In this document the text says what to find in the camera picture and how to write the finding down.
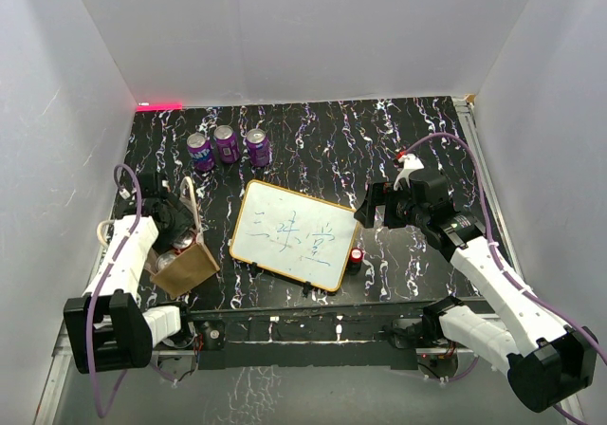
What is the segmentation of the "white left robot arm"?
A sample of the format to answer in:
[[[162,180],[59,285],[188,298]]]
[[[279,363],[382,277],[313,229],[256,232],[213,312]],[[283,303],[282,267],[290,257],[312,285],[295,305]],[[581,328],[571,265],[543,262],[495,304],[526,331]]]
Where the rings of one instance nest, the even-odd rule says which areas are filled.
[[[140,190],[116,207],[113,234],[97,274],[83,295],[64,305],[64,323],[78,371],[143,368],[153,349],[168,341],[190,345],[195,324],[183,305],[168,303],[142,311],[137,303],[144,266],[152,254],[169,249],[193,226],[192,213],[171,190],[163,173],[138,175]]]

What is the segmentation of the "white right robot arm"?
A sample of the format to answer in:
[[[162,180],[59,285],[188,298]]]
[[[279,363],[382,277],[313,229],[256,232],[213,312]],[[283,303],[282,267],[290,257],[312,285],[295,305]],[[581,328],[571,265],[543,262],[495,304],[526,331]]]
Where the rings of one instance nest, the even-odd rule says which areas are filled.
[[[409,337],[466,346],[503,373],[518,400],[535,413],[592,385],[598,352],[588,328],[576,329],[538,305],[492,252],[485,226],[455,208],[441,173],[406,169],[395,182],[371,184],[356,220],[372,228],[377,207],[384,209],[384,227],[418,228],[427,244],[479,289],[502,322],[496,325],[449,296],[425,306],[420,323],[393,327],[396,341]]]

